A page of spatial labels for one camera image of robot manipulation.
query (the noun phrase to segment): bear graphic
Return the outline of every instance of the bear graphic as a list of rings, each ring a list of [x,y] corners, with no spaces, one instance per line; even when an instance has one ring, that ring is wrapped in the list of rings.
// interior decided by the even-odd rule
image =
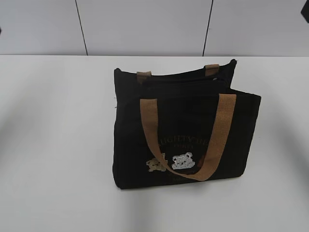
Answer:
[[[153,159],[147,161],[146,164],[149,167],[149,170],[148,170],[149,172],[153,172],[155,170],[162,171],[162,172],[166,171],[166,168],[163,167],[162,164],[156,158],[153,158]]]
[[[192,168],[195,165],[195,162],[191,159],[192,153],[187,152],[180,156],[173,156],[173,161],[175,162],[172,164],[172,168],[175,169],[186,169]]]

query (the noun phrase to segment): brown strap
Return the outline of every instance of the brown strap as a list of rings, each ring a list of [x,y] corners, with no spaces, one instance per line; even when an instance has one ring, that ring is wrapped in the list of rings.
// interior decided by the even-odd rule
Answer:
[[[226,140],[230,131],[234,108],[235,94],[219,94],[216,118],[212,128],[206,156],[201,169],[195,174],[181,174],[172,170],[161,155],[158,142],[158,107],[157,99],[141,99],[140,115],[147,144],[157,160],[170,172],[189,179],[207,180],[217,169]]]
[[[137,82],[140,84],[143,84],[148,77],[151,77],[151,72],[137,72]]]
[[[220,69],[219,64],[209,64],[205,65],[205,76],[210,76],[216,74]]]

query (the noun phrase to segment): table surface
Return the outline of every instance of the table surface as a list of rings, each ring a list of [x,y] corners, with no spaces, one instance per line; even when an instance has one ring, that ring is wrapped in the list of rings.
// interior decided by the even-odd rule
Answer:
[[[309,58],[238,57],[262,96],[240,178],[120,190],[113,70],[179,73],[230,57],[0,56],[0,231],[307,232]]]

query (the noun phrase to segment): black tote bag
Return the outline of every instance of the black tote bag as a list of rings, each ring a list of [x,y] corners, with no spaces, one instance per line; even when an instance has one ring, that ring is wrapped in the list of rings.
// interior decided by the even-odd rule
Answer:
[[[235,66],[231,60],[166,76],[114,71],[119,188],[243,174],[261,97],[230,88]]]

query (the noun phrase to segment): canvas bag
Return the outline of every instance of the canvas bag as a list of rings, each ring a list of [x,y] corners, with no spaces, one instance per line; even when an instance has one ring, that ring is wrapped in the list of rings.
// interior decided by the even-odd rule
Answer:
[[[261,97],[230,88],[235,66],[233,59],[165,76],[114,71],[119,188],[243,174]]]

